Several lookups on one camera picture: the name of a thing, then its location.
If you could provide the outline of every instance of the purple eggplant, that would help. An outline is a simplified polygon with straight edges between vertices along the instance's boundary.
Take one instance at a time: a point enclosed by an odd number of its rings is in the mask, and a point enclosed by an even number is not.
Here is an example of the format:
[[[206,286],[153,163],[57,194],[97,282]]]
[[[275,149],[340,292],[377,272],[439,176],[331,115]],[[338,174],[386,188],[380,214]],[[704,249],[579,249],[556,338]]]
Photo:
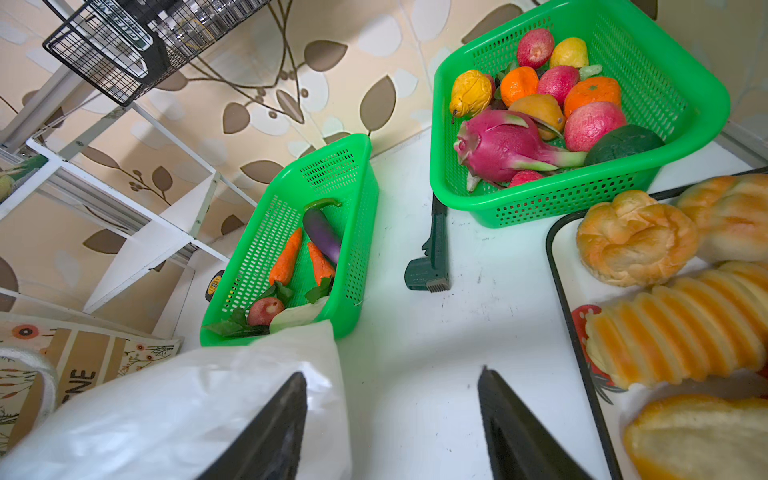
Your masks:
[[[325,214],[321,210],[323,207],[333,205],[341,207],[341,204],[333,198],[323,198],[304,207],[304,231],[310,240],[317,245],[328,260],[334,265],[339,264],[339,255],[341,254],[341,239],[331,227]]]

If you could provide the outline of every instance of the black wire mesh basket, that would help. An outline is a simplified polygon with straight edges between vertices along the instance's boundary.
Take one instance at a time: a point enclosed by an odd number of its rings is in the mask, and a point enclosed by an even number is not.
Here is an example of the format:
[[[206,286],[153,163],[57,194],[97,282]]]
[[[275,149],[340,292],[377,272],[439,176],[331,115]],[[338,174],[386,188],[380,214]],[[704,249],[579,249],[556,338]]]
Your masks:
[[[87,0],[43,48],[127,107],[269,0]]]

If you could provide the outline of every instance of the bread roll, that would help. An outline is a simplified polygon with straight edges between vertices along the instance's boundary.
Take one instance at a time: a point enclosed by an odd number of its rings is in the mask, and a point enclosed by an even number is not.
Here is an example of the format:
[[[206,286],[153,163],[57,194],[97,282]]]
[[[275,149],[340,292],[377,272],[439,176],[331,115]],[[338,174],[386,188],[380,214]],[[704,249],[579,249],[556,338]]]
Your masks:
[[[764,480],[768,400],[659,400],[624,430],[624,447],[643,480]]]
[[[698,226],[697,255],[707,262],[768,261],[768,174],[710,178],[677,207]]]
[[[768,359],[768,270],[725,263],[586,318],[587,354],[623,389],[759,370]]]
[[[648,286],[666,282],[696,255],[698,232],[677,208],[631,190],[589,209],[576,245],[601,282]]]

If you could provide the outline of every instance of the dark green handheld tool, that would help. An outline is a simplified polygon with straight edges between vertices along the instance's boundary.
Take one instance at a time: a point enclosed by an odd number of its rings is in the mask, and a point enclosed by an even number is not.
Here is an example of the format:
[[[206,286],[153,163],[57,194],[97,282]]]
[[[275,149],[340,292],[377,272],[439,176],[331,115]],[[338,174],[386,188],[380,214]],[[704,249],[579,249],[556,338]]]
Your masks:
[[[406,286],[430,293],[450,290],[448,246],[445,242],[445,216],[448,209],[432,194],[432,232],[422,245],[426,257],[411,260],[406,267]]]

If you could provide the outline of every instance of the carrot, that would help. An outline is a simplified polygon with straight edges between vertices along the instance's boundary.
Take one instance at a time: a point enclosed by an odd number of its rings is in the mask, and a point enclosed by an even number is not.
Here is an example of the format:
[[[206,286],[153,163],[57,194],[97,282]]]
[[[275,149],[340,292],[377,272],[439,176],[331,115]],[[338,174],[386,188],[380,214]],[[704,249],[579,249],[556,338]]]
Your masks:
[[[324,257],[323,252],[317,248],[312,242],[306,245],[306,248],[310,251],[310,258],[312,259],[312,267],[315,269],[315,282],[320,285],[320,281],[326,277],[333,278],[336,276],[336,269],[333,265]]]
[[[275,262],[270,272],[270,285],[280,282],[283,285],[290,283],[293,278],[293,269],[296,267],[296,258],[299,256],[301,248],[302,230],[297,228],[293,235],[288,239],[285,249]]]

